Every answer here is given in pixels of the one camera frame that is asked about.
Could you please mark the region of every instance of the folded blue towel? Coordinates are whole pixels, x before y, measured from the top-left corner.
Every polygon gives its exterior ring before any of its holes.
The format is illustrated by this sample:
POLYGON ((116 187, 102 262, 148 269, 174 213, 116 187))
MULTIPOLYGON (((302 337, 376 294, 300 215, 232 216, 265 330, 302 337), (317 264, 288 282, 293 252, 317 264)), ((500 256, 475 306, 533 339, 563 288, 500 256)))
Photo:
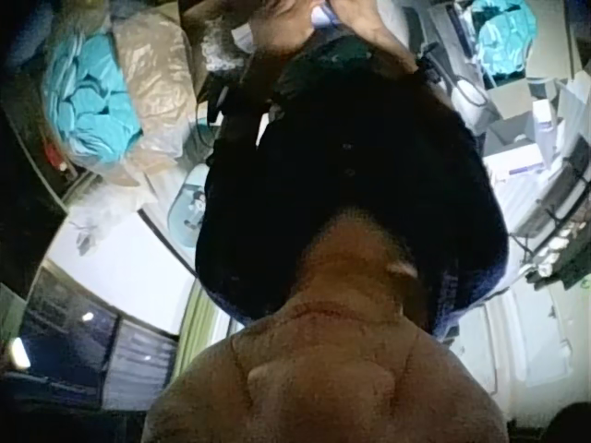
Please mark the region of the folded blue towel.
POLYGON ((109 34, 71 34, 52 54, 43 82, 45 111, 72 161, 93 168, 120 162, 141 135, 109 34))
POLYGON ((524 0, 476 0, 472 15, 477 57, 492 77, 525 70, 527 51, 537 34, 536 16, 524 0))

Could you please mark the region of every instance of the hand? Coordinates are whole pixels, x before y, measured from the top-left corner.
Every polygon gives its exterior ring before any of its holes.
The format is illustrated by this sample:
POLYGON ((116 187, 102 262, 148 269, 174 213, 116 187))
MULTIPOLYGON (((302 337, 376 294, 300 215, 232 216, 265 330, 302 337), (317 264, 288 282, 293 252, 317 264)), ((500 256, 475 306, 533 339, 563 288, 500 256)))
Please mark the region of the hand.
POLYGON ((331 0, 331 7, 339 20, 364 40, 371 41, 376 32, 384 32, 377 0, 331 0))
POLYGON ((257 52, 289 59, 314 32, 312 9, 323 0, 262 0, 250 19, 257 52))

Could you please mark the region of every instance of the dark hair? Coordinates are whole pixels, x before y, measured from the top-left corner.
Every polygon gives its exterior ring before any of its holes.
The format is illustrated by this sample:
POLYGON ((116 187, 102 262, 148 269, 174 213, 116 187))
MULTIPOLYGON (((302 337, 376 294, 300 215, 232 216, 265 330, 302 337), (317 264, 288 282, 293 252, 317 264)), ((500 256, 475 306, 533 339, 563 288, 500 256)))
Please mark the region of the dark hair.
POLYGON ((591 403, 575 403, 560 411, 542 437, 543 443, 589 441, 591 403))

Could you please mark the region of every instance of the dark clothing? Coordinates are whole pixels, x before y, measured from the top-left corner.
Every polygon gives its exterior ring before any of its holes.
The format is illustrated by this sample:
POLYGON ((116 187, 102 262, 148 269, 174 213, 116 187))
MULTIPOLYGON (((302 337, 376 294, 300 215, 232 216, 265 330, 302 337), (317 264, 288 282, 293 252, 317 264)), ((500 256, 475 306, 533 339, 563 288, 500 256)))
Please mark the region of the dark clothing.
POLYGON ((407 246, 430 332, 494 288, 507 233, 457 114, 369 72, 330 78, 284 110, 258 148, 214 146, 196 268, 223 310, 245 323, 278 310, 302 252, 347 207, 407 246))

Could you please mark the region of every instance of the plastic bag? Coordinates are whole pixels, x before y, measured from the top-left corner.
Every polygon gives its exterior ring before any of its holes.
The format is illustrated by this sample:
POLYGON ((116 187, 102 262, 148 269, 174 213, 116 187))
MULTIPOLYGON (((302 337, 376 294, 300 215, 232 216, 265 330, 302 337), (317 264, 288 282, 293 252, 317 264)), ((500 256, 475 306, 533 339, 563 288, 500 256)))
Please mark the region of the plastic bag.
POLYGON ((114 35, 143 136, 129 153, 142 171, 154 174, 183 153, 196 120, 197 100, 183 30, 154 9, 114 24, 114 35))
POLYGON ((54 140, 74 163, 136 186, 125 157, 141 127, 109 29, 107 2, 68 2, 49 39, 43 106, 54 140))
POLYGON ((69 223, 78 230, 76 245, 80 255, 92 252, 117 224, 156 201, 146 182, 134 187, 118 186, 97 177, 69 208, 69 223))

